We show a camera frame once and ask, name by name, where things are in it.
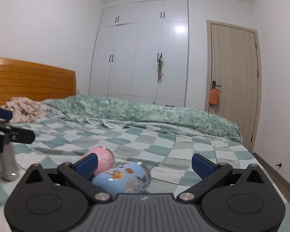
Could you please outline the pink insulated cup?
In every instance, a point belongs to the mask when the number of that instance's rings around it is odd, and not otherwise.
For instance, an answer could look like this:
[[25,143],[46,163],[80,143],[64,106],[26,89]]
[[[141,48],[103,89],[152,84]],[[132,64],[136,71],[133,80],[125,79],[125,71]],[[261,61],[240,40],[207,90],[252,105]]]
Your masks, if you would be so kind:
[[82,158],[87,155],[95,153],[98,157],[98,166],[96,171],[93,173],[94,176],[103,173],[115,165],[115,157],[113,153],[106,147],[92,147],[90,150],[82,156]]

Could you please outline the blue cartoon insulated cup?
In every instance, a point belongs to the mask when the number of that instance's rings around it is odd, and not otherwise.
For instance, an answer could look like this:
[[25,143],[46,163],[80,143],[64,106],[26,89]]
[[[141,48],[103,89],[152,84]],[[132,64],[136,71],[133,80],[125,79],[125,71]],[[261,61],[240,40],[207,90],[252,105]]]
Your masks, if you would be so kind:
[[142,194],[151,183],[151,175],[143,162],[128,161],[98,174],[91,182],[115,199],[118,194]]

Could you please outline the tall stainless steel cup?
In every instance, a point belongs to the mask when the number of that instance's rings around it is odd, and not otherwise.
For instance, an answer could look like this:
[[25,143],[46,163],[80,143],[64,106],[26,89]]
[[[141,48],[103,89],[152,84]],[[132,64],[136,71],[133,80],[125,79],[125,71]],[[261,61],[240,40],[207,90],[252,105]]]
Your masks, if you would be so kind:
[[19,177],[12,142],[7,143],[3,152],[0,153],[0,176],[6,182],[15,181]]

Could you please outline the crumpled beige floral clothing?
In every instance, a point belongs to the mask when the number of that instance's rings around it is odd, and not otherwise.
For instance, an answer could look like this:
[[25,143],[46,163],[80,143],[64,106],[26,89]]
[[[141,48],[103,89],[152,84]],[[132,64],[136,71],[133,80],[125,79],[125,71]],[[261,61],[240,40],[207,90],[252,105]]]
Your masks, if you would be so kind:
[[13,124],[32,123],[48,116],[48,110],[44,105],[27,97],[13,97],[0,108],[13,113],[13,117],[9,121]]

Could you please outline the wooden orange headboard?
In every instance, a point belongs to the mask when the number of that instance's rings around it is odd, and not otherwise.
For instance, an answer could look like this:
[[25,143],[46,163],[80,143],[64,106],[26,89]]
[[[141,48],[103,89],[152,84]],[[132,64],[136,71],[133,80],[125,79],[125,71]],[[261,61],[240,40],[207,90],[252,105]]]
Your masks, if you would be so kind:
[[75,71],[0,58],[0,106],[13,97],[34,101],[76,95]]

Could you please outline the checkered green bed sheet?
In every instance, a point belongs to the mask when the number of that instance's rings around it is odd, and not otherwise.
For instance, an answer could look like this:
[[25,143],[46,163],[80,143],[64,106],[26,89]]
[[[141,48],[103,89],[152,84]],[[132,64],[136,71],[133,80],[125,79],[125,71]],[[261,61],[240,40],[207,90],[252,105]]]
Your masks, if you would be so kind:
[[164,124],[119,125],[73,115],[53,115],[22,124],[35,132],[30,144],[13,145],[20,174],[30,165],[55,168],[75,162],[93,147],[105,147],[116,163],[142,162],[150,170],[150,193],[179,194],[200,181],[191,158],[199,153],[212,162],[244,169],[256,158],[240,143],[209,136],[183,136]]

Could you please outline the orange hanging pouch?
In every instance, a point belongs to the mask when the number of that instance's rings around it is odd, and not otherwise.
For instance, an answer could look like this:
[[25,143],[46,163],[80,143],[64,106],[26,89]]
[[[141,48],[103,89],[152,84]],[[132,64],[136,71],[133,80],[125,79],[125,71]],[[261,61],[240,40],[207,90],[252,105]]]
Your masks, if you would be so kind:
[[211,89],[208,103],[210,107],[219,104],[219,91],[217,89]]

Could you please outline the green floral duvet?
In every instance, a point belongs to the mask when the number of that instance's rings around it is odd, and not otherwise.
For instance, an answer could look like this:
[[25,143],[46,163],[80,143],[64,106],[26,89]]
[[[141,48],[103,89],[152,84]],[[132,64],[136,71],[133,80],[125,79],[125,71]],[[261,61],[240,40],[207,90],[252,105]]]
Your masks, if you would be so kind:
[[131,102],[112,97],[85,95],[42,102],[51,113],[65,120],[108,128],[156,127],[184,136],[218,137],[243,141],[237,123],[193,108],[176,108]]

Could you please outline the light wooden door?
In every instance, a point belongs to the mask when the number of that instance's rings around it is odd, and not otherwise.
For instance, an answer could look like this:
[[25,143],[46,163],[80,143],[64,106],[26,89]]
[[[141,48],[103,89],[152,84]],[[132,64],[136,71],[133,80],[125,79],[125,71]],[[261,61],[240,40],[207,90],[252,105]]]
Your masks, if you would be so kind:
[[[261,54],[256,30],[218,21],[207,21],[207,82],[204,110],[241,128],[242,144],[252,152],[261,107]],[[219,104],[208,99],[216,81]]]

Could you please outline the green hanging ornament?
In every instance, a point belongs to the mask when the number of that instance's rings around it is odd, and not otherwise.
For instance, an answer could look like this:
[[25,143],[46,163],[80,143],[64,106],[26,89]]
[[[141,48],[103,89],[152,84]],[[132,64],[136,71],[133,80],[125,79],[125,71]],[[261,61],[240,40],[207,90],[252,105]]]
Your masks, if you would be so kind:
[[161,82],[162,76],[163,76],[163,56],[162,53],[158,55],[157,57],[157,74],[158,74],[158,83]]

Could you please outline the white built-in wardrobe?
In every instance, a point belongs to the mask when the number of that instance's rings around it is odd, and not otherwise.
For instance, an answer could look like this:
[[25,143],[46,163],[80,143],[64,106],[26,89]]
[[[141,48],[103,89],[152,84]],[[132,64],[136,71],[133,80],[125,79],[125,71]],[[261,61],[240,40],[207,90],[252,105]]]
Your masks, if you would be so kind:
[[[188,77],[187,0],[153,0],[102,11],[89,95],[184,107]],[[163,56],[158,83],[157,57]]]

